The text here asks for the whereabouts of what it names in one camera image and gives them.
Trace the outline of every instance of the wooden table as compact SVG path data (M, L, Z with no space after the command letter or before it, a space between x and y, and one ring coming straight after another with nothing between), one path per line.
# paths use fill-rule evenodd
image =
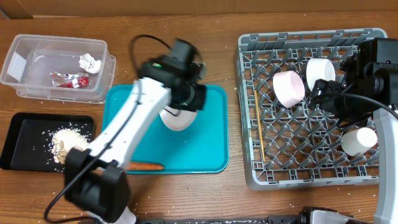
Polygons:
M130 175L134 192L130 209L140 218L239 218L296 214L305 205L328 207L355 218L372 220L377 205L376 185L330 186L255 192L244 181L241 120L236 94L233 54L238 37L258 32L380 27L398 38L398 12L311 12L218 16L140 16L0 21L0 62L17 34L59 35L101 39L117 58L114 85L136 78L128 57L128 43L137 34L152 34L172 43L175 37L192 42L208 65L204 83L222 86L228 94L229 164L220 174ZM164 53L160 44L140 40L136 55L141 63ZM12 116L20 111L87 114L101 131L104 105L62 103L20 98L14 89L0 86L0 145ZM0 170L0 223L38 223L51 199L63 187L63 175ZM59 201L51 217L67 218L81 211Z

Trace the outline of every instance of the white label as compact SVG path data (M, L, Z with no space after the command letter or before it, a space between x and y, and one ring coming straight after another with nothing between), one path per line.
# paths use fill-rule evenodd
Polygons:
M24 73L26 60L17 52L14 52L11 58L10 66L8 66L7 74L20 81Z

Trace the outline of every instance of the black tray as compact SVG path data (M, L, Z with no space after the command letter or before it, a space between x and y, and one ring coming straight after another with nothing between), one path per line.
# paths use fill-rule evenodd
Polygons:
M95 136L94 120L90 116L64 114L15 114L8 129L0 156L0 168L61 172L64 165L55 163L51 153L49 132L64 128L80 129L91 142Z

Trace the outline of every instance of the clear plastic container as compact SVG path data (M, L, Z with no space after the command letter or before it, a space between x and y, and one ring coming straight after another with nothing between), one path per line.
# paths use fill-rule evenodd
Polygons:
M101 60L98 73L89 73L83 88L52 86L50 72L87 73L80 68L83 54ZM103 40L44 35L17 35L1 70L0 82L17 90L17 95L45 100L104 103L112 87L116 59Z

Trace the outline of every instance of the pink cup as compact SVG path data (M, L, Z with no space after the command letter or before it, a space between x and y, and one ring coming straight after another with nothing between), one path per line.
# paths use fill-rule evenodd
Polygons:
M304 99L304 83L294 71L275 73L272 85L279 102L287 108Z

